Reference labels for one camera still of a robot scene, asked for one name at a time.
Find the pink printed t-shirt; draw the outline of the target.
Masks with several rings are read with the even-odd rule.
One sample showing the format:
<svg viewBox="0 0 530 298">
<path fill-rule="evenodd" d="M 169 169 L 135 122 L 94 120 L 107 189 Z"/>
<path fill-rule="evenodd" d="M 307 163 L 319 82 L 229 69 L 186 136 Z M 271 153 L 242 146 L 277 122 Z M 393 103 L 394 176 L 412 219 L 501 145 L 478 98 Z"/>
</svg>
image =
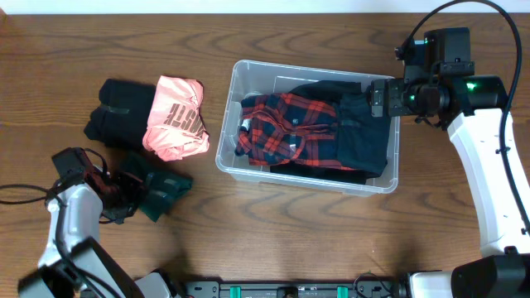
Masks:
<svg viewBox="0 0 530 298">
<path fill-rule="evenodd" d="M 210 148 L 200 106 L 202 84 L 195 79 L 161 76 L 147 120 L 143 147 L 163 161 L 179 161 Z"/>
</svg>

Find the red navy plaid shirt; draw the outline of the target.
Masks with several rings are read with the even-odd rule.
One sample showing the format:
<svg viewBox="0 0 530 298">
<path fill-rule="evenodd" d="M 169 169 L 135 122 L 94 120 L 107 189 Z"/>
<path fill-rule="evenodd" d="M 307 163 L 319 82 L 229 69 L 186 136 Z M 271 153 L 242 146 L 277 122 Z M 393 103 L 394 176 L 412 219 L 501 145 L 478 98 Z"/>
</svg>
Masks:
<svg viewBox="0 0 530 298">
<path fill-rule="evenodd" d="M 236 156 L 251 166 L 303 166 L 346 170 L 338 158 L 335 107 L 295 94 L 262 94 L 241 102 Z"/>
</svg>

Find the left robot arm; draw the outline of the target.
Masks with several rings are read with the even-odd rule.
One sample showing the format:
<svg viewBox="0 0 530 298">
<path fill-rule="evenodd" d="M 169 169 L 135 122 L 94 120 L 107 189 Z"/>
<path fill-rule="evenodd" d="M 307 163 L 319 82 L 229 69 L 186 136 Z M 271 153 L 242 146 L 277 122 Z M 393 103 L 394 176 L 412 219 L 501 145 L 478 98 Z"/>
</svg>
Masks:
<svg viewBox="0 0 530 298">
<path fill-rule="evenodd" d="M 21 279 L 23 298 L 150 297 L 170 298 L 177 290 L 154 271 L 134 281 L 99 244 L 103 201 L 80 171 L 59 171 L 59 184 L 47 204 L 51 225 L 38 269 Z"/>
</svg>

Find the dark navy garment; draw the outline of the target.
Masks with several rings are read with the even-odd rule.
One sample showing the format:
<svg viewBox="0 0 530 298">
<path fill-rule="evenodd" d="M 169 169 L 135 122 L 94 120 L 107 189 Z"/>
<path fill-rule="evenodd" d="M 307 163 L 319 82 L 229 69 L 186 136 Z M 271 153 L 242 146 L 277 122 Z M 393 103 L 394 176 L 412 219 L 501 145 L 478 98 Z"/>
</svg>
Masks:
<svg viewBox="0 0 530 298">
<path fill-rule="evenodd" d="M 337 160 L 379 177 L 387 165 L 391 118 L 374 117 L 367 94 L 346 94 L 338 106 Z"/>
</svg>

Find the large black garment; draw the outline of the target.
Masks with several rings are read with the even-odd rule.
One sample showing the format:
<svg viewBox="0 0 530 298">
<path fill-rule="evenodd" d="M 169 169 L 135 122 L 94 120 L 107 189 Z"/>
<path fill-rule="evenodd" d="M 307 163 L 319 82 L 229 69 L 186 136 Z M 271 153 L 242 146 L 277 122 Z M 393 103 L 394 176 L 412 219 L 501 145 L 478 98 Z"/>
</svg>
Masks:
<svg viewBox="0 0 530 298">
<path fill-rule="evenodd" d="M 362 85 L 357 82 L 321 80 L 311 84 L 303 84 L 291 90 L 292 94 L 306 99 L 338 105 L 345 95 L 362 94 Z M 369 178 L 365 171 L 343 171 L 323 167 L 311 167 L 295 162 L 270 166 L 270 172 L 282 175 L 294 175 L 312 179 L 332 180 L 350 184 L 364 185 Z"/>
</svg>

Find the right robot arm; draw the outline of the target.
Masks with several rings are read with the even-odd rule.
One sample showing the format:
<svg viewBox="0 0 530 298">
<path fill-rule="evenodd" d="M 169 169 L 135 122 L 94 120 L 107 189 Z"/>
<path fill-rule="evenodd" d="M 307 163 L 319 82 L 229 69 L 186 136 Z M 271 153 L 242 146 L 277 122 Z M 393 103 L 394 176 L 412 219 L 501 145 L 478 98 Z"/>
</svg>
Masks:
<svg viewBox="0 0 530 298">
<path fill-rule="evenodd" d="M 401 79 L 370 87 L 375 117 L 439 118 L 465 169 L 479 220 L 482 257 L 450 272 L 411 272 L 398 297 L 527 297 L 529 295 L 529 185 L 503 115 L 502 80 L 475 75 L 466 27 L 428 31 L 396 50 Z"/>
</svg>

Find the black garment with tape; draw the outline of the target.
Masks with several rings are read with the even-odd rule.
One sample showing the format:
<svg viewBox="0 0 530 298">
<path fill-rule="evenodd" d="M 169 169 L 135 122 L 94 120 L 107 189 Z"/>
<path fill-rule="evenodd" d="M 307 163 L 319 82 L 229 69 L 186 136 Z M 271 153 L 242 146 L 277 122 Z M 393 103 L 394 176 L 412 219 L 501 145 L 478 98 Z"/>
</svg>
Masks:
<svg viewBox="0 0 530 298">
<path fill-rule="evenodd" d="M 106 147 L 141 151 L 156 86 L 107 79 L 99 91 L 100 105 L 90 114 L 84 134 Z"/>
</svg>

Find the dark green garment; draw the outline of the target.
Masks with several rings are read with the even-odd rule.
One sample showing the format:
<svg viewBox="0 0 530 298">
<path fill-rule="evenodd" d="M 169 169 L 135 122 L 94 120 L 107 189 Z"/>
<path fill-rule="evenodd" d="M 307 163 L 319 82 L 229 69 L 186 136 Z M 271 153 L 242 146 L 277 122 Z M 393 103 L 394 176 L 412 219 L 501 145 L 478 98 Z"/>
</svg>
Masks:
<svg viewBox="0 0 530 298">
<path fill-rule="evenodd" d="M 191 178 L 155 167 L 134 152 L 126 155 L 119 169 L 142 182 L 139 208 L 152 222 L 169 213 L 177 200 L 191 190 L 193 185 Z"/>
</svg>

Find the clear plastic storage bin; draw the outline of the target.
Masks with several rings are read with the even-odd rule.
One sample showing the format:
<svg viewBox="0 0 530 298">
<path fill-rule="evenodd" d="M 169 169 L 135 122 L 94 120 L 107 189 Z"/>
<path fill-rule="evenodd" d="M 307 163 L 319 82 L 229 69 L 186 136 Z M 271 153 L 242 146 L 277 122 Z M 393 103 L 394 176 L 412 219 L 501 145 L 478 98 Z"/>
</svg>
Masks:
<svg viewBox="0 0 530 298">
<path fill-rule="evenodd" d="M 256 60 L 240 60 L 232 71 L 224 121 L 219 136 L 215 162 L 217 167 L 235 180 L 273 183 L 340 192 L 347 195 L 371 196 L 390 194 L 398 186 L 400 118 L 392 119 L 389 128 L 387 165 L 380 177 L 363 184 L 322 180 L 296 175 L 272 173 L 267 166 L 251 166 L 246 156 L 236 156 L 241 124 L 241 101 L 251 95 L 286 93 L 297 86 L 321 80 L 358 82 L 366 89 L 380 74 L 363 74 L 339 70 L 324 70 L 295 65 L 281 65 Z"/>
</svg>

